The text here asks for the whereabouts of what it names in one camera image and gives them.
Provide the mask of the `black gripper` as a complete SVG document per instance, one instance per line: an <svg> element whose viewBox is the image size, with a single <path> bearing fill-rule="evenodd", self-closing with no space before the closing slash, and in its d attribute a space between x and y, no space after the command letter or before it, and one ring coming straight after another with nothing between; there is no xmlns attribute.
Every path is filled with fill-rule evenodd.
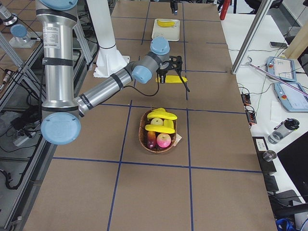
<svg viewBox="0 0 308 231"><path fill-rule="evenodd" d="M170 7L172 9L172 13L177 15L178 13L178 1L177 0L170 0Z"/></svg>
<svg viewBox="0 0 308 231"><path fill-rule="evenodd" d="M166 82L166 74L169 71L170 61L165 61L161 64L161 66L157 69L157 81L158 83Z"/></svg>

